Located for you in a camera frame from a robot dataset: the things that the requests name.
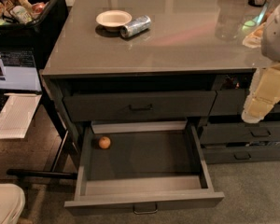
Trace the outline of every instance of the open drawer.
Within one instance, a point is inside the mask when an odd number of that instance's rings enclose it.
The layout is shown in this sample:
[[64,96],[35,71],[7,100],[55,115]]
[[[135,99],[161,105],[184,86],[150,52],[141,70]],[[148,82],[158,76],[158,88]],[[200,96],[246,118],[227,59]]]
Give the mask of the open drawer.
[[[149,131],[147,123],[134,130],[134,123],[121,126],[122,132],[113,133],[112,125],[85,132],[75,199],[65,202],[74,215],[152,214],[212,207],[224,198],[214,192],[193,126],[185,121],[183,127],[180,121],[155,122]],[[97,146],[103,135],[111,139],[109,149]]]

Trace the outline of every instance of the dark container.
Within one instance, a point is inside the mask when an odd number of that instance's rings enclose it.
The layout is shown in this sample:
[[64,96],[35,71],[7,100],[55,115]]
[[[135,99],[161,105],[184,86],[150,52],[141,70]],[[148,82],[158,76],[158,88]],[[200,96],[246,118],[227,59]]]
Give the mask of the dark container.
[[33,49],[35,64],[43,69],[68,16],[65,0],[28,0],[47,3],[40,16],[26,24],[0,26],[0,49]]

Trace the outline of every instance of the silver can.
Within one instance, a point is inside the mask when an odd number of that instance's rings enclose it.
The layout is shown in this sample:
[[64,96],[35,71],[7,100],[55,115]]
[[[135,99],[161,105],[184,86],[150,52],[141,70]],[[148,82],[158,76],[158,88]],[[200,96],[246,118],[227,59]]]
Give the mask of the silver can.
[[150,27],[150,24],[151,24],[150,17],[142,16],[122,26],[122,28],[120,29],[120,33],[122,37],[129,38],[133,35],[139,34],[142,31],[148,29]]

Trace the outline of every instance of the orange ball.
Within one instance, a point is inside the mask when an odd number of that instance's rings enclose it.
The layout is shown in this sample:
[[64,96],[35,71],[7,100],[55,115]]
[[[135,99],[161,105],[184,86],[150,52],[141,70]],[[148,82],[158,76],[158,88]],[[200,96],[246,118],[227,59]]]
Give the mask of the orange ball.
[[99,140],[99,147],[102,148],[102,149],[107,149],[109,148],[111,145],[111,140],[106,137],[106,136],[103,136],[100,138]]

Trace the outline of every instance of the laptop screen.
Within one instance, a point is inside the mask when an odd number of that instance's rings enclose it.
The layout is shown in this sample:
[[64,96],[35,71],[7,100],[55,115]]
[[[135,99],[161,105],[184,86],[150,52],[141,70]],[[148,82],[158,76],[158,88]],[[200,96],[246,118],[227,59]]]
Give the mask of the laptop screen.
[[32,49],[0,49],[0,90],[41,91]]

